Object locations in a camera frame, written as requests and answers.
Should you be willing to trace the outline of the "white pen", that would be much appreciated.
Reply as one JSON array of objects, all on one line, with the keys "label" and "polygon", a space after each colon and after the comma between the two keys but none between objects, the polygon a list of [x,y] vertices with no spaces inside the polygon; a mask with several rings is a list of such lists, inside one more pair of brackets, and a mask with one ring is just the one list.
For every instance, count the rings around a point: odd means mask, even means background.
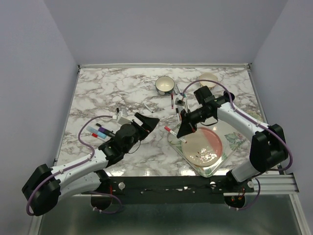
[{"label": "white pen", "polygon": [[153,110],[145,103],[143,103],[144,107],[151,113],[154,113]]}]

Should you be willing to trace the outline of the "black capped white marker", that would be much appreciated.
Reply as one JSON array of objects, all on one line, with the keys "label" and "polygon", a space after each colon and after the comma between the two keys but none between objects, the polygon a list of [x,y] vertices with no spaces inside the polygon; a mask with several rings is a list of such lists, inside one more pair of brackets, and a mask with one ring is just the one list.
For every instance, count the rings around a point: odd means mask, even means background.
[{"label": "black capped white marker", "polygon": [[177,116],[177,121],[178,123],[180,122],[180,116],[179,116],[179,109],[176,108],[176,116]]}]

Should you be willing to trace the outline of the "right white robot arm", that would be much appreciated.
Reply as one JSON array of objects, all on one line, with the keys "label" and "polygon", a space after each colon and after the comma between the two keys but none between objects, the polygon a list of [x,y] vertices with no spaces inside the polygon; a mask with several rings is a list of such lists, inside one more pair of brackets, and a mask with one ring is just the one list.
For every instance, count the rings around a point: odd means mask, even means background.
[{"label": "right white robot arm", "polygon": [[197,125],[209,118],[221,120],[237,129],[250,142],[249,159],[227,173],[225,187],[235,192],[243,186],[243,181],[262,174],[288,157],[284,132],[281,126],[259,122],[250,115],[243,113],[231,103],[233,94],[224,93],[214,97],[207,86],[194,92],[201,105],[190,112],[182,110],[181,125],[178,138],[197,131]]}]

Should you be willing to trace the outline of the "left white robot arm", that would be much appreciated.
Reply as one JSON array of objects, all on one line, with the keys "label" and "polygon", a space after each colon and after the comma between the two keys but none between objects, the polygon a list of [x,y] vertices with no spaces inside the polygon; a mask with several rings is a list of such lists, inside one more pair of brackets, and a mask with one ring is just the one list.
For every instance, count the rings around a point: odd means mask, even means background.
[{"label": "left white robot arm", "polygon": [[128,120],[97,149],[79,139],[91,153],[64,165],[38,166],[22,187],[27,200],[26,213],[40,216],[52,210],[60,199],[82,192],[104,193],[109,186],[104,169],[121,161],[137,142],[144,140],[159,123],[158,118],[134,115],[142,122]]}]

